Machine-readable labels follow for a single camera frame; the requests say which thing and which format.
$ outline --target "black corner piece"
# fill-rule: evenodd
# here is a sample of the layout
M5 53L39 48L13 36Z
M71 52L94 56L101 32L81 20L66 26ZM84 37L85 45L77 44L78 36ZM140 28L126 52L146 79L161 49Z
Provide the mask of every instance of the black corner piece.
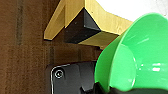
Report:
M78 44L99 33L101 30L85 8L73 19L65 29L65 42Z

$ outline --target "wood grain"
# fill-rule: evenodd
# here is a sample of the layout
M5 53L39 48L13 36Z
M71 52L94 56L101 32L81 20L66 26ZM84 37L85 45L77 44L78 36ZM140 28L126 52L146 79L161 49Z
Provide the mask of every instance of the wood grain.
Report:
M65 0L61 0L44 31L44 39L52 40L65 26Z
M46 94L48 64L98 58L101 51L96 47L64 43L64 29L52 41L44 40L44 30L58 3L59 0L0 1L0 94Z
M65 6L65 28L84 8L85 0L66 0Z
M85 0L85 8L104 32L121 35L132 22L106 12L96 0Z

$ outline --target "green plastic cup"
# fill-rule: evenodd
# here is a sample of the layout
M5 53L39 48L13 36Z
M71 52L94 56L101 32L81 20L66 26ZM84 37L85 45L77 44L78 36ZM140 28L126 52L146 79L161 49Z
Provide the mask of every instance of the green plastic cup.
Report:
M168 90L168 19L158 13L138 18L102 51L95 82L105 92L110 87Z

